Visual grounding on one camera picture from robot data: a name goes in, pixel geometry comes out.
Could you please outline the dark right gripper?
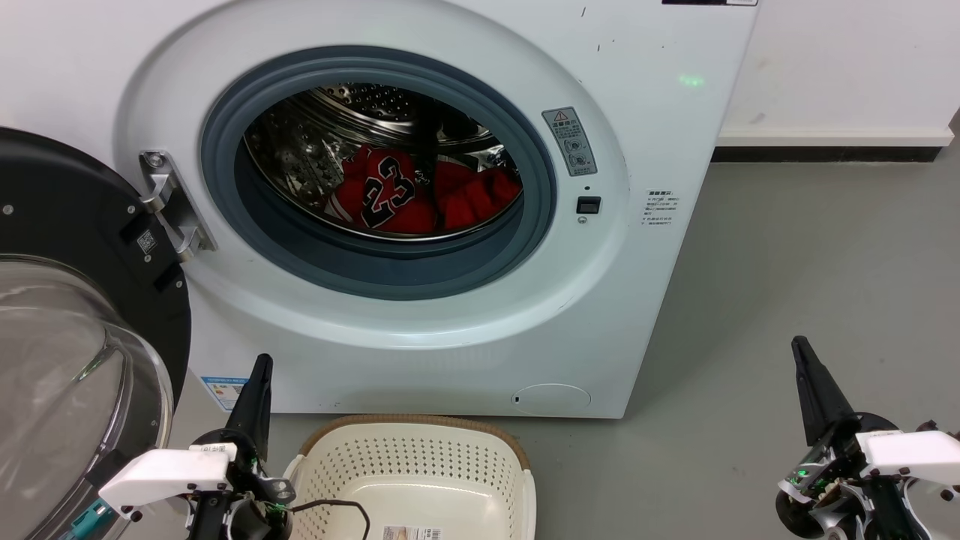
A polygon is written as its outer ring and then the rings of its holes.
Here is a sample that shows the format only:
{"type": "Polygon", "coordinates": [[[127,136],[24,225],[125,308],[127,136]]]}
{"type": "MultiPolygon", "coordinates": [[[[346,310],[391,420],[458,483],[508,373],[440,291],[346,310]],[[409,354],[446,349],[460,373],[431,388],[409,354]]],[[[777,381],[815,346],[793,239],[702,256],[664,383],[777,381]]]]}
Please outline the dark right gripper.
{"type": "Polygon", "coordinates": [[[857,415],[806,336],[793,338],[807,455],[781,482],[775,510],[805,539],[932,539],[908,500],[917,479],[868,469],[867,437],[899,434],[878,415],[857,415]]]}

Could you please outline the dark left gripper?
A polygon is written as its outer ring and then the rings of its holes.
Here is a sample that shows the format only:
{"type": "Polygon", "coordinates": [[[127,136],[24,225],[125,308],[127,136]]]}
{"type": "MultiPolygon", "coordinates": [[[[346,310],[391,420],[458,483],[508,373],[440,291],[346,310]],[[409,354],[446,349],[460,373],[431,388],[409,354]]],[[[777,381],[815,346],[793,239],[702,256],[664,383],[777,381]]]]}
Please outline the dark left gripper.
{"type": "Polygon", "coordinates": [[[210,490],[188,486],[189,539],[288,539],[294,483],[265,469],[273,401],[273,358],[258,355],[225,428],[243,434],[251,448],[196,448],[195,452],[233,457],[225,481],[210,490]]]}

